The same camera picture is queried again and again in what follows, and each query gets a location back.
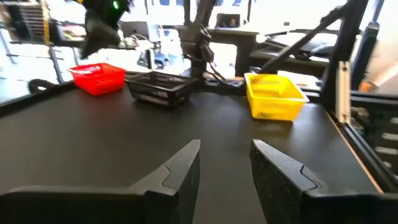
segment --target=green light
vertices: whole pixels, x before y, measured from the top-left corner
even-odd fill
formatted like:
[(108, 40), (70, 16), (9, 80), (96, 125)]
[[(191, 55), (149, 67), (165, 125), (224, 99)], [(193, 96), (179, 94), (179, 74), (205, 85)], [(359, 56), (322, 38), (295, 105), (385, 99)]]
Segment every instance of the green light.
[(113, 1), (113, 7), (114, 7), (115, 9), (119, 9), (119, 4), (118, 4), (117, 1)]

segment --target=red basket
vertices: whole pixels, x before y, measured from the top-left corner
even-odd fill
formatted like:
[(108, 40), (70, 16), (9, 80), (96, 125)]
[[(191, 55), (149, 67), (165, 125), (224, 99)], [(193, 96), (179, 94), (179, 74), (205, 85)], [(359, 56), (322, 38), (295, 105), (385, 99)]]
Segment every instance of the red basket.
[(118, 91), (124, 86), (124, 69), (97, 63), (70, 68), (75, 85), (91, 95), (101, 95)]

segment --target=yellow basket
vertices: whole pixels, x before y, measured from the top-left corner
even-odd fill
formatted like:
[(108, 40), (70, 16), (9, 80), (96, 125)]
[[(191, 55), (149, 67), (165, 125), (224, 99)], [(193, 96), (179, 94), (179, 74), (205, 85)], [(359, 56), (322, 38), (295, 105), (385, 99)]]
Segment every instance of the yellow basket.
[(246, 73), (244, 78), (253, 118), (293, 121), (309, 101), (288, 77)]

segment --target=basket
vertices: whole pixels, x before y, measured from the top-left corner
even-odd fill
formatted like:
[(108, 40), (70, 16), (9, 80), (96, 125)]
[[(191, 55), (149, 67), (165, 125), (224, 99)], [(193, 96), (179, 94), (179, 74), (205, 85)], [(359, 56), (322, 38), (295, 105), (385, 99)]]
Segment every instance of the basket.
[(189, 100), (196, 79), (149, 72), (126, 79), (131, 96), (168, 108), (175, 108)]
[(293, 121), (309, 101), (288, 77), (246, 73), (244, 78), (253, 118)]
[(124, 69), (97, 63), (70, 68), (75, 85), (91, 95), (118, 91), (124, 86)]

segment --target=black basket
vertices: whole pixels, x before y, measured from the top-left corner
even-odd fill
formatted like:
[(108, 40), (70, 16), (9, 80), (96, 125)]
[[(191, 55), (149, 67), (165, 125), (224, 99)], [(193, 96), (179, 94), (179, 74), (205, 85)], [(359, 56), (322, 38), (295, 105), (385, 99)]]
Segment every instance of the black basket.
[(149, 72), (126, 79), (131, 96), (168, 108), (175, 108), (189, 100), (196, 79)]

